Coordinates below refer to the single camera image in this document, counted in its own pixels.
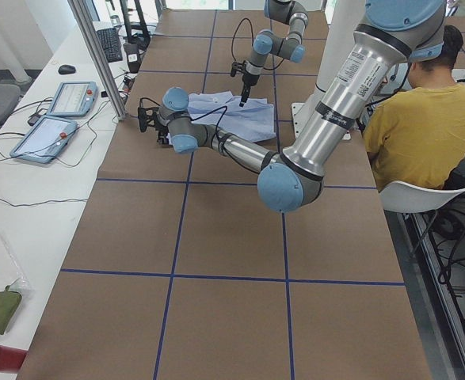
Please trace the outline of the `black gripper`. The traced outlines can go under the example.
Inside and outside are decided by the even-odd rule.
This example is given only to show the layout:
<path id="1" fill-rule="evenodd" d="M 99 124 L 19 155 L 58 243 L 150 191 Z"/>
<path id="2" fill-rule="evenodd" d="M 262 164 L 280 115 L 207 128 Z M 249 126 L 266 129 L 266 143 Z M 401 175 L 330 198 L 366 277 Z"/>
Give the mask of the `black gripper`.
<path id="1" fill-rule="evenodd" d="M 239 106 L 243 107 L 250 97 L 250 90 L 253 86 L 258 83 L 259 75 L 251 74 L 248 71 L 245 71 L 242 75 L 243 90 L 241 93 L 241 99 L 239 101 Z"/>
<path id="2" fill-rule="evenodd" d="M 166 125 L 163 125 L 159 121 L 154 122 L 154 129 L 157 131 L 157 143 L 160 145 L 170 145 L 170 133 Z"/>

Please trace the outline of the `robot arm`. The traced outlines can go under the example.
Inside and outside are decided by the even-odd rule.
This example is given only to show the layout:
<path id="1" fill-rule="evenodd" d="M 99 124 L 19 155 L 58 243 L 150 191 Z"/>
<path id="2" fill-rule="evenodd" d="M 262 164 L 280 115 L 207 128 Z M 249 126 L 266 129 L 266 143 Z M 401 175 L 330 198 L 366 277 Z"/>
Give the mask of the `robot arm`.
<path id="1" fill-rule="evenodd" d="M 303 126 L 281 152 L 194 123 L 189 96 L 178 87 L 166 92 L 154 119 L 179 154 L 213 149 L 258 175 L 259 196 L 270 209 L 294 211 L 318 198 L 327 159 L 390 69 L 440 54 L 445 12 L 443 1 L 339 1 L 314 92 L 295 115 Z"/>
<path id="2" fill-rule="evenodd" d="M 238 71 L 242 73 L 240 107 L 248 101 L 250 90 L 257 84 L 269 55 L 300 63 L 306 51 L 302 40 L 308 25 L 308 15 L 303 5 L 297 1 L 268 0 L 265 2 L 264 14 L 271 20 L 287 25 L 288 33 L 280 37 L 270 29 L 261 30 L 253 40 L 250 57 L 242 63 L 233 63 L 231 76 Z"/>

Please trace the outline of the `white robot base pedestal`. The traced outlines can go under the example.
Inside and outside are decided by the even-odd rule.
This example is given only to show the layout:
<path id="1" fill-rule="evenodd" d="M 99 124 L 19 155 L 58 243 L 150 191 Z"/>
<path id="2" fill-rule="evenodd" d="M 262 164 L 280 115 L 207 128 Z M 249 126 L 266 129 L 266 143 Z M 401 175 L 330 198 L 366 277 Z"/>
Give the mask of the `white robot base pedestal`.
<path id="1" fill-rule="evenodd" d="M 364 16 L 364 9 L 365 1 L 336 1 L 314 92 L 304 103 L 292 103 L 292 122 L 295 137 L 298 137 L 306 126 L 317 103 L 326 94 L 345 59 L 353 49 L 353 32 Z"/>

